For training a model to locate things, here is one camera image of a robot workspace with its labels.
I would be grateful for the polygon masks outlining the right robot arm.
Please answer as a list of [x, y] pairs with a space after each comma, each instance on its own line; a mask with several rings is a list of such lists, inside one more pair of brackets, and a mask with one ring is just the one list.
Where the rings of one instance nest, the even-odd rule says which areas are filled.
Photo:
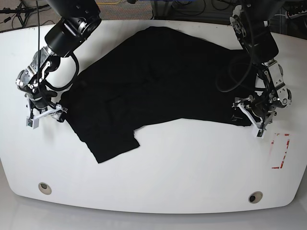
[[[28, 97], [30, 109], [39, 112], [39, 115], [30, 114], [26, 120], [26, 124], [32, 128], [37, 128], [39, 120], [48, 115], [59, 122], [72, 118], [72, 109], [77, 99], [82, 97], [77, 86], [84, 85], [91, 76], [102, 79], [107, 76], [107, 70], [111, 67], [107, 57], [103, 57], [80, 71], [78, 59], [74, 54], [101, 23], [97, 4], [93, 0], [50, 0], [48, 4], [61, 16], [61, 20], [46, 34], [46, 45], [38, 49], [32, 63], [21, 71], [16, 80], [18, 89]], [[137, 92], [138, 70], [161, 70], [163, 66], [171, 69], [172, 57], [175, 54], [171, 47], [176, 42], [182, 42], [184, 45], [200, 42], [207, 51], [222, 50], [223, 54], [229, 53], [227, 49], [214, 43], [168, 27], [148, 27], [110, 52], [120, 58], [124, 58], [128, 53], [137, 56], [136, 66], [127, 65], [120, 69], [120, 76], [129, 80], [129, 84], [124, 86], [125, 94]], [[54, 87], [46, 78], [59, 67], [60, 60], [67, 57], [71, 57], [76, 63], [74, 76], [65, 86]]]

